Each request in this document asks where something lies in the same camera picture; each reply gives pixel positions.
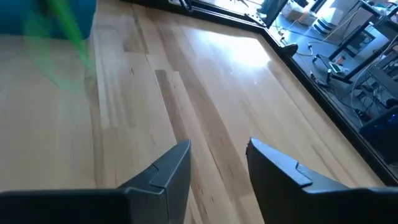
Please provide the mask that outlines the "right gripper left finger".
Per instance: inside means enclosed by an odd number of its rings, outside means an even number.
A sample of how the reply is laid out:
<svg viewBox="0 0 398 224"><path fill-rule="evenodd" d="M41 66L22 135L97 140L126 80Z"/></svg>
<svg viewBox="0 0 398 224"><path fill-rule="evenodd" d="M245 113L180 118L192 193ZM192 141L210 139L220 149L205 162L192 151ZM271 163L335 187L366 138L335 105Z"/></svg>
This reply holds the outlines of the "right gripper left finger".
<svg viewBox="0 0 398 224"><path fill-rule="evenodd" d="M132 224L183 224L191 181L191 141L183 140L119 187Z"/></svg>

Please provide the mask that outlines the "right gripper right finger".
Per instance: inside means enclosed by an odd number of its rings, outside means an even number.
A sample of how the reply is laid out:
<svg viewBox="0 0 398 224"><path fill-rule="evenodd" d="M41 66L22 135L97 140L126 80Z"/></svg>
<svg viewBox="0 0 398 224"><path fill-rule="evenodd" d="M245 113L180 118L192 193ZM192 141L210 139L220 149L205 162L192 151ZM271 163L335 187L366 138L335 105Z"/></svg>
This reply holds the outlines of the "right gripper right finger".
<svg viewBox="0 0 398 224"><path fill-rule="evenodd" d="M314 193L349 187L251 138L246 148L249 178L266 224L326 223L327 211Z"/></svg>

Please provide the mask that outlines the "black edge clamp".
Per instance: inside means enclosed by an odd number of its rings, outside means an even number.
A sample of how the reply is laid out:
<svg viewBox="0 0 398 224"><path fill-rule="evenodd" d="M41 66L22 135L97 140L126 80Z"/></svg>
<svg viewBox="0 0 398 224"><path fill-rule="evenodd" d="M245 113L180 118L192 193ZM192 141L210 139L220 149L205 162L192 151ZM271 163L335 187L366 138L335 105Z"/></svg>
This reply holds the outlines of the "black edge clamp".
<svg viewBox="0 0 398 224"><path fill-rule="evenodd" d="M286 44L285 46L282 47L282 53L288 57L293 57L298 51L298 48L299 48L298 45L295 43Z"/></svg>

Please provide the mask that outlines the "teal plastic basket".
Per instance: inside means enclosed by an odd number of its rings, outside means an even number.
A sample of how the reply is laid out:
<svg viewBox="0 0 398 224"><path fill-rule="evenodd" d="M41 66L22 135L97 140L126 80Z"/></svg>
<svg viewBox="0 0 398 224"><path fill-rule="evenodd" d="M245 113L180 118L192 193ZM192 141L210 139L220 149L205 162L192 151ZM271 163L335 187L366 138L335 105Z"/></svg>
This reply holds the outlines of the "teal plastic basket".
<svg viewBox="0 0 398 224"><path fill-rule="evenodd" d="M96 12L96 0L67 0L78 26L87 39L91 34L93 19ZM25 35L22 25L28 11L37 6L36 0L0 0L0 34ZM54 28L53 39L65 39L59 28Z"/></svg>

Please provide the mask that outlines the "grey side desk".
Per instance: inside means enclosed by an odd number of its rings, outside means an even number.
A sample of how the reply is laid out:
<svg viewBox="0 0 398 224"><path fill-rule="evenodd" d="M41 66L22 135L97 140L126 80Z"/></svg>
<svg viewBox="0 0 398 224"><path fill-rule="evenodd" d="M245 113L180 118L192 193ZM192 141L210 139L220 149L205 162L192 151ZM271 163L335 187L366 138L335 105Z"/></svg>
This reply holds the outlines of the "grey side desk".
<svg viewBox="0 0 398 224"><path fill-rule="evenodd" d="M282 46L297 44L293 56L310 76L351 83L351 78L398 36L398 0L265 0L258 10ZM334 24L328 35L312 24ZM335 73L329 62L345 68Z"/></svg>

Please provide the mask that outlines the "white stacked boxes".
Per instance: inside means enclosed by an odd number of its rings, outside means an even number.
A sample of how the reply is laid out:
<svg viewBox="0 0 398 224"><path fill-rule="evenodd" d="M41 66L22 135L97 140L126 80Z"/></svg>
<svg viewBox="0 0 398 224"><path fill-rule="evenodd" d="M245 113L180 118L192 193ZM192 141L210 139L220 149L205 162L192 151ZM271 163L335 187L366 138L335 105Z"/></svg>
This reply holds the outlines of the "white stacked boxes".
<svg viewBox="0 0 398 224"><path fill-rule="evenodd" d="M315 20L315 22L312 24L312 27L319 34L328 35L335 29L336 26L332 23L327 22L326 20L324 20L324 18L320 17Z"/></svg>

